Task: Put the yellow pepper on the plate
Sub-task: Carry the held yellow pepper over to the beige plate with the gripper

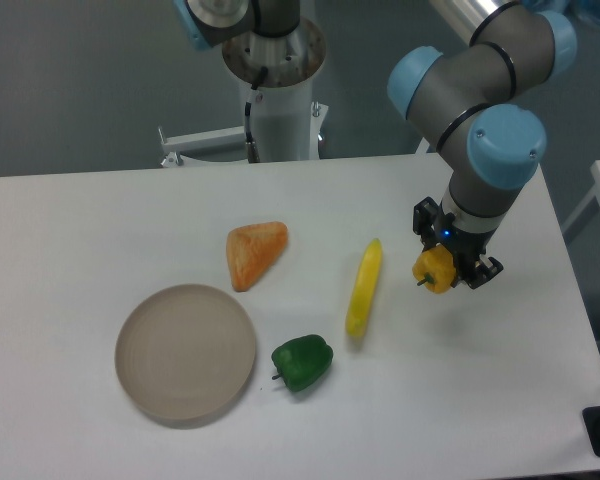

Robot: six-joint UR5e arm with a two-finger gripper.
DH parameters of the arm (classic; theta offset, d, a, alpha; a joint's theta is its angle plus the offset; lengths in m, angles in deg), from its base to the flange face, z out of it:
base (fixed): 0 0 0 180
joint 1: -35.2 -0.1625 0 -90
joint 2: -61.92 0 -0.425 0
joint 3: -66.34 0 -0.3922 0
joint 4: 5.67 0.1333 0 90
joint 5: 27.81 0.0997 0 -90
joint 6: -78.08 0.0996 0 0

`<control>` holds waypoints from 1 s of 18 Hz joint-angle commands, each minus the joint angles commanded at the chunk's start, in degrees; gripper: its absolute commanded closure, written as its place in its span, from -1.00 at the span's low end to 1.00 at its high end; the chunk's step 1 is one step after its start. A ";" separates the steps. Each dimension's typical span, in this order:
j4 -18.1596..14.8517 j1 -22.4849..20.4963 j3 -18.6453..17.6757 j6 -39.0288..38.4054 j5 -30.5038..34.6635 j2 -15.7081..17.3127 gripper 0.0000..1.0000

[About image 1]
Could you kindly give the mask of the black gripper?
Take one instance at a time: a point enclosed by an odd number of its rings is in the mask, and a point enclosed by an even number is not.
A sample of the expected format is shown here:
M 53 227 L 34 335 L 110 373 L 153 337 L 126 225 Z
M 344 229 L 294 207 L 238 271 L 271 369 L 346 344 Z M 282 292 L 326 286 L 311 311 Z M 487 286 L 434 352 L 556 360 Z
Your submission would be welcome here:
M 453 215 L 440 215 L 439 205 L 426 197 L 414 206 L 413 231 L 423 246 L 443 245 L 452 255 L 456 268 L 454 283 L 466 283 L 475 290 L 503 271 L 496 258 L 486 255 L 495 231 L 471 233 L 455 226 Z

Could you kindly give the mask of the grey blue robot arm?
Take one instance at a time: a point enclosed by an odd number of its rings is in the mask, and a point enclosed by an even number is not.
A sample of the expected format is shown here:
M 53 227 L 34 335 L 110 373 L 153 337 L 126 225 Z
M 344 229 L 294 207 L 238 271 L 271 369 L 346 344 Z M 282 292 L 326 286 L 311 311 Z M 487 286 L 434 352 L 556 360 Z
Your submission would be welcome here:
M 451 168 L 441 200 L 413 213 L 422 254 L 413 273 L 435 292 L 478 288 L 502 270 L 487 245 L 545 151 L 543 124 L 514 104 L 517 95 L 567 69 L 577 53 L 571 23 L 518 1 L 437 1 L 435 10 L 465 42 L 446 57 L 422 46 L 391 71 L 387 94 Z M 309 156 L 308 88 L 326 46 L 296 1 L 178 1 L 189 41 L 219 47 L 243 92 L 243 138 L 250 162 Z

